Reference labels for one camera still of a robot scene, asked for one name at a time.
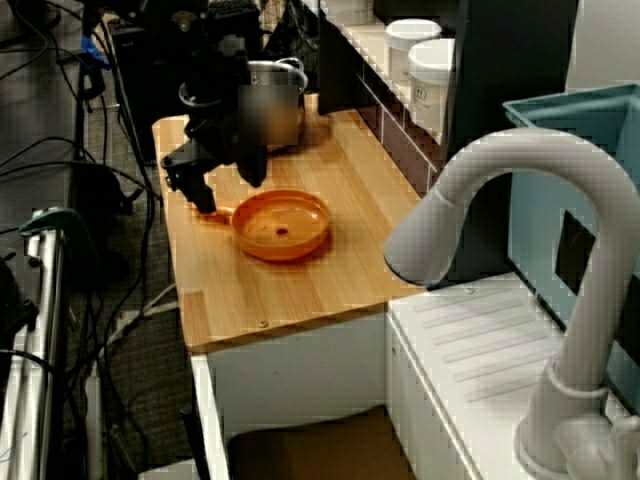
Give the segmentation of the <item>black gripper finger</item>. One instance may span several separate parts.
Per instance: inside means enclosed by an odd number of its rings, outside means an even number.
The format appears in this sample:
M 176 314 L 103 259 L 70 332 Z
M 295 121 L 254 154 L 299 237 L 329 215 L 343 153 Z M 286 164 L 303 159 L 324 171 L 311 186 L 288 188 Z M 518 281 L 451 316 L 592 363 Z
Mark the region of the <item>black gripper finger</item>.
M 173 191 L 180 191 L 199 213 L 216 212 L 216 203 L 211 188 L 204 180 L 204 174 L 192 167 L 171 168 L 167 171 L 167 184 Z
M 267 175 L 267 149 L 264 145 L 251 145 L 238 159 L 240 176 L 252 187 L 258 188 Z

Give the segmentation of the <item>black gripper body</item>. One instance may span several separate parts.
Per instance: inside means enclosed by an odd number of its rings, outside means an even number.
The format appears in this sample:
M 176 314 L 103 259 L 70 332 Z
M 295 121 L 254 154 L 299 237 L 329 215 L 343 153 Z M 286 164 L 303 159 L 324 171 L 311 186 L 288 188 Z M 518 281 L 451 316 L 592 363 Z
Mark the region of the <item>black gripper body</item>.
M 238 142 L 238 110 L 191 113 L 184 133 L 188 140 L 160 161 L 168 173 L 208 173 L 220 165 L 230 165 L 235 161 Z

